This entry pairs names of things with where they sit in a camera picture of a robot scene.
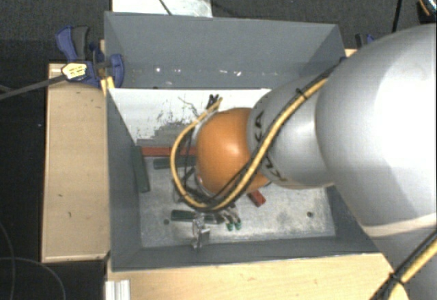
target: black floor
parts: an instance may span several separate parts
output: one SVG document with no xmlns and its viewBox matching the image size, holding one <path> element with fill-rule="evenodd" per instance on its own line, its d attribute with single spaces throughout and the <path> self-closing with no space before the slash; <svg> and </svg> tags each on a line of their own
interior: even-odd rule
<svg viewBox="0 0 437 300">
<path fill-rule="evenodd" d="M 354 48 L 356 33 L 390 33 L 397 0 L 213 0 L 213 15 L 337 23 Z M 64 25 L 88 25 L 103 37 L 102 13 L 111 0 L 0 0 L 0 84 L 20 87 L 46 77 L 51 59 L 61 58 L 54 34 Z M 399 29 L 418 24 L 417 0 L 404 0 Z M 0 102 L 0 221 L 16 256 L 39 260 L 44 169 L 44 91 Z M 11 267 L 0 236 L 0 299 L 9 299 Z M 62 299 L 54 278 L 17 260 L 15 299 Z M 102 262 L 57 265 L 67 299 L 99 299 Z"/>
</svg>

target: yellow cable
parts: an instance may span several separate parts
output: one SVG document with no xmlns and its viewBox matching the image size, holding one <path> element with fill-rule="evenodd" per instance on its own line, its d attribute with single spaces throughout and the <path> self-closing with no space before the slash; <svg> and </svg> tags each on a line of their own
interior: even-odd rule
<svg viewBox="0 0 437 300">
<path fill-rule="evenodd" d="M 241 191 L 244 189 L 245 184 L 250 180 L 251 176 L 255 173 L 255 170 L 258 168 L 258 165 L 261 163 L 265 153 L 267 152 L 267 149 L 269 145 L 272 143 L 274 137 L 277 135 L 278 131 L 281 129 L 283 123 L 313 94 L 315 94 L 318 90 L 322 88 L 322 86 L 325 84 L 327 78 L 324 78 L 314 85 L 312 85 L 307 91 L 303 92 L 274 122 L 270 132 L 267 134 L 266 139 L 261 144 L 259 150 L 257 151 L 257 154 L 253 158 L 253 161 L 249 168 L 247 169 L 246 173 L 242 177 L 241 181 L 238 183 L 237 187 L 220 203 L 213 206 L 211 210 L 219 210 L 222 207 L 226 206 L 228 203 L 230 203 Z M 175 165 L 175 158 L 176 158 L 176 152 L 179 147 L 179 144 L 182 140 L 182 138 L 191 130 L 193 129 L 200 121 L 202 121 L 209 113 L 214 111 L 219 107 L 219 102 L 214 103 L 206 112 L 200 115 L 193 123 L 188 125 L 177 137 L 170 154 L 170 168 L 171 168 L 171 174 L 173 175 L 173 179 L 175 182 L 175 186 L 178 189 L 181 196 L 191 205 L 197 208 L 206 208 L 208 205 L 206 205 L 203 202 L 198 202 L 197 200 L 193 199 L 184 189 L 182 183 L 180 182 L 178 171 L 176 169 Z"/>
<path fill-rule="evenodd" d="M 242 177 L 242 180 L 238 183 L 236 189 L 234 189 L 222 202 L 218 203 L 212 208 L 212 210 L 218 210 L 224 207 L 226 204 L 230 203 L 243 189 L 245 184 L 250 180 L 251 176 L 255 173 L 258 165 L 261 163 L 270 143 L 273 141 L 274 137 L 277 135 L 278 131 L 281 129 L 283 123 L 307 100 L 315 94 L 322 86 L 325 84 L 327 79 L 322 79 L 313 86 L 311 86 L 306 92 L 296 99 L 274 122 L 272 129 L 267 134 L 266 139 L 259 148 L 251 166 L 247 169 L 246 173 Z"/>
<path fill-rule="evenodd" d="M 424 266 L 430 261 L 435 255 L 437 255 L 437 239 L 432 241 L 416 260 L 414 260 L 411 265 L 406 269 L 404 274 L 401 276 L 401 282 L 403 284 L 409 282 Z M 390 292 L 390 300 L 398 299 L 399 293 L 401 292 L 403 286 L 401 283 L 396 283 Z"/>
<path fill-rule="evenodd" d="M 401 276 L 402 283 L 407 283 L 413 278 L 416 273 L 423 267 L 425 264 L 432 259 L 433 256 L 437 254 L 437 239 L 432 241 L 425 250 L 421 252 L 421 254 L 414 260 L 411 265 L 407 268 L 404 274 Z"/>
<path fill-rule="evenodd" d="M 173 176 L 174 183 L 176 188 L 178 189 L 181 196 L 191 205 L 196 206 L 198 208 L 206 208 L 208 205 L 205 203 L 198 202 L 197 200 L 194 200 L 191 196 L 188 195 L 186 192 L 184 186 L 180 182 L 178 170 L 176 168 L 176 152 L 178 151 L 178 147 L 182 139 L 185 137 L 187 133 L 189 133 L 192 129 L 196 127 L 198 123 L 200 123 L 203 119 L 205 119 L 209 114 L 211 114 L 213 111 L 218 109 L 220 106 L 220 103 L 222 101 L 222 98 L 219 98 L 211 107 L 209 107 L 206 111 L 204 111 L 194 122 L 189 124 L 176 138 L 175 143 L 173 144 L 173 147 L 171 148 L 170 152 L 170 170 L 171 175 Z"/>
</svg>

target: wooden table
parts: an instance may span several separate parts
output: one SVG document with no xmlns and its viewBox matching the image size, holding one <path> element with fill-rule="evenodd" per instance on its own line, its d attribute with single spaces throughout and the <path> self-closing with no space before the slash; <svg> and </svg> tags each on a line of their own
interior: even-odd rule
<svg viewBox="0 0 437 300">
<path fill-rule="evenodd" d="M 60 65 L 50 65 L 49 77 Z M 109 251 L 106 114 L 100 90 L 48 89 L 42 261 L 103 259 Z M 132 300 L 368 299 L 391 272 L 381 254 L 113 273 Z M 407 299 L 405 293 L 397 300 Z"/>
</svg>

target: cable tie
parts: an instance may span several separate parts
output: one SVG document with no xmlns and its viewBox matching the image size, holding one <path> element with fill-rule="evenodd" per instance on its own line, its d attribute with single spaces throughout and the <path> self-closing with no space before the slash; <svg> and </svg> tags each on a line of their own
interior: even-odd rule
<svg viewBox="0 0 437 300">
<path fill-rule="evenodd" d="M 308 100 L 308 97 L 305 96 L 304 92 L 301 89 L 297 88 L 296 93 L 300 94 L 305 100 Z"/>
<path fill-rule="evenodd" d="M 398 284 L 401 284 L 402 286 L 405 285 L 405 284 L 402 282 L 401 277 L 398 276 L 398 275 L 396 274 L 396 272 L 392 272 L 392 273 L 390 273 L 390 279 L 392 279 L 393 281 L 395 281 L 395 282 L 398 283 Z"/>
</svg>

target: clamp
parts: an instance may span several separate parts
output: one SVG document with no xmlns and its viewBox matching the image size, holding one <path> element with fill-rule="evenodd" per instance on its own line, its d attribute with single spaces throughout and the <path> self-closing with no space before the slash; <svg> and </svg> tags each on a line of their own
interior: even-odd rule
<svg viewBox="0 0 437 300">
<path fill-rule="evenodd" d="M 114 86 L 121 87 L 124 79 L 122 56 L 117 53 L 111 55 L 108 61 L 104 61 L 102 51 L 91 43 L 89 49 L 93 54 L 93 61 L 88 61 L 86 58 L 88 31 L 89 27 L 86 26 L 72 27 L 67 25 L 55 34 L 57 47 L 66 56 L 68 63 L 80 62 L 86 65 L 85 77 L 67 80 L 99 88 L 103 76 L 111 75 L 114 79 Z"/>
</svg>

